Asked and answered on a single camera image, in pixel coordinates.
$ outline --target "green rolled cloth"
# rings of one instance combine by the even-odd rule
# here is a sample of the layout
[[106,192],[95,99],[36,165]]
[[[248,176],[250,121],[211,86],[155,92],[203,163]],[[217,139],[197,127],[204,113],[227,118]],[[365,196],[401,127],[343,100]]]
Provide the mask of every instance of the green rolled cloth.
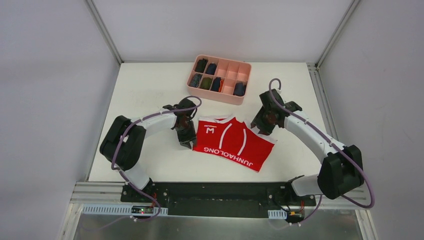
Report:
[[201,88],[201,89],[209,90],[209,88],[211,87],[211,84],[212,84],[212,78],[210,78],[210,77],[205,77],[205,78],[203,78],[203,80],[201,81],[200,88]]

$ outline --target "red shirt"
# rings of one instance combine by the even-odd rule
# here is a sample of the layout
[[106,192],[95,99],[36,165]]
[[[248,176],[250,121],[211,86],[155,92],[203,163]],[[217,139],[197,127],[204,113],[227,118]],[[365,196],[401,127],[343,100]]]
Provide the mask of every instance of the red shirt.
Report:
[[199,117],[194,151],[217,155],[259,172],[276,140],[256,134],[234,116]]

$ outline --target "white stripe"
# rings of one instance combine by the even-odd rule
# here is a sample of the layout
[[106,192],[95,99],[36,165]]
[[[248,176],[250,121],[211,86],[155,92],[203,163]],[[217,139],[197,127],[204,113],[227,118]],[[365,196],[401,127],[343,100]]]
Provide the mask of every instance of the white stripe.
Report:
[[238,153],[237,153],[238,156],[240,156],[240,154],[242,154],[243,149],[245,149],[245,146],[246,146],[246,139],[247,139],[246,129],[243,129],[243,133],[244,133],[243,145],[241,146],[240,151],[238,151]]
[[223,140],[224,140],[224,135],[227,132],[227,130],[231,127],[231,125],[233,125],[232,123],[228,124],[228,126],[226,126],[226,128],[224,129],[224,131],[222,132],[221,135],[221,140],[219,141],[219,149],[221,149],[223,147]]

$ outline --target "letter m logo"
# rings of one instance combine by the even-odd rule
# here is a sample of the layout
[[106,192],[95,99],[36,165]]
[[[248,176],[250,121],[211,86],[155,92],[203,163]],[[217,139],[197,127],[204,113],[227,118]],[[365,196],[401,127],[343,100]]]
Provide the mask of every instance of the letter m logo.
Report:
[[207,127],[206,128],[206,133],[208,134],[209,133],[209,131],[211,131],[212,133],[215,133],[215,128],[209,128],[209,127]]

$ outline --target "gray wall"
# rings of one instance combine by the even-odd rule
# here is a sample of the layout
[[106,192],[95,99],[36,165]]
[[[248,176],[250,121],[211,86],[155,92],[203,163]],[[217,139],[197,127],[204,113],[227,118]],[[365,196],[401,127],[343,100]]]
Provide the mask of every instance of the gray wall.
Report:
[[0,2],[0,239],[56,239],[118,70],[84,1]]
[[351,0],[95,0],[125,61],[315,62]]
[[321,67],[340,140],[362,150],[380,239],[423,239],[424,1],[363,0]]

